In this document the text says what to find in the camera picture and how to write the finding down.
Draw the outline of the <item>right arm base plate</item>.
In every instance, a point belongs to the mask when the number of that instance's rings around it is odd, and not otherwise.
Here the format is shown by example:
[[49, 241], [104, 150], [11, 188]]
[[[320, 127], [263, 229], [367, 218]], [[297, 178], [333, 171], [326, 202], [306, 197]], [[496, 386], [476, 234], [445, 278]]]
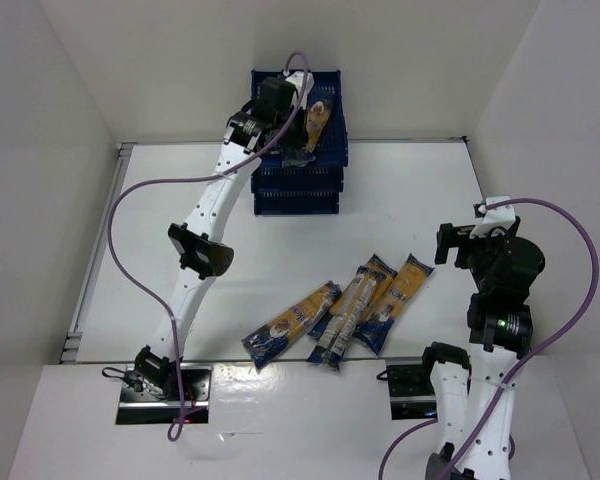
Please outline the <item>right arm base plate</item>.
[[376, 375], [388, 388], [392, 420], [437, 417], [434, 389], [425, 373], [421, 363], [394, 363]]

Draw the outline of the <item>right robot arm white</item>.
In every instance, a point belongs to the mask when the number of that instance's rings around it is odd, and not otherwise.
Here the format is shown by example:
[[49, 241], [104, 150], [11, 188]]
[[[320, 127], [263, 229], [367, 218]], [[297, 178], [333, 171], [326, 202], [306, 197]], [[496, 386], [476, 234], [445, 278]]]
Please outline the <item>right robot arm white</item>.
[[438, 446], [428, 459], [428, 479], [508, 479], [514, 448], [511, 423], [515, 388], [506, 374], [531, 349], [533, 324], [526, 303], [545, 268], [538, 246], [517, 236], [516, 226], [440, 226], [435, 262], [456, 249], [455, 265], [476, 284], [467, 311], [469, 347], [434, 342], [423, 367], [436, 398]]

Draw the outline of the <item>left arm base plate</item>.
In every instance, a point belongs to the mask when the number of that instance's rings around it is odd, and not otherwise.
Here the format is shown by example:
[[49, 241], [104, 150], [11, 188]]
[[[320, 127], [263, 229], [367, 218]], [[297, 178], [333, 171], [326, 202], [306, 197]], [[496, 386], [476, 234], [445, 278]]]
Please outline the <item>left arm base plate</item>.
[[[206, 424], [209, 418], [212, 369], [207, 365], [182, 364], [185, 424]], [[117, 425], [165, 425], [178, 417], [180, 399], [177, 384], [169, 393], [160, 395], [141, 381], [131, 365], [117, 375], [122, 378]]]

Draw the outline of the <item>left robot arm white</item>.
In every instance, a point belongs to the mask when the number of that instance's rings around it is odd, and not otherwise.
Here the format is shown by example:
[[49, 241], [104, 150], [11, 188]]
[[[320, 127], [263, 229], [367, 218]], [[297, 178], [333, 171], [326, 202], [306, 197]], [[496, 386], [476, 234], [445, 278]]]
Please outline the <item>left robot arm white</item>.
[[291, 115], [293, 122], [277, 144], [301, 148], [307, 143], [307, 99], [313, 86], [313, 74], [302, 71], [266, 78], [256, 99], [229, 118], [214, 179], [186, 219], [169, 226], [167, 235], [179, 255], [171, 311], [134, 361], [136, 375], [153, 395], [171, 400], [177, 396], [176, 362], [182, 358], [189, 329], [211, 285], [233, 260], [233, 249], [222, 243], [224, 230], [261, 158], [242, 163], [270, 142]]

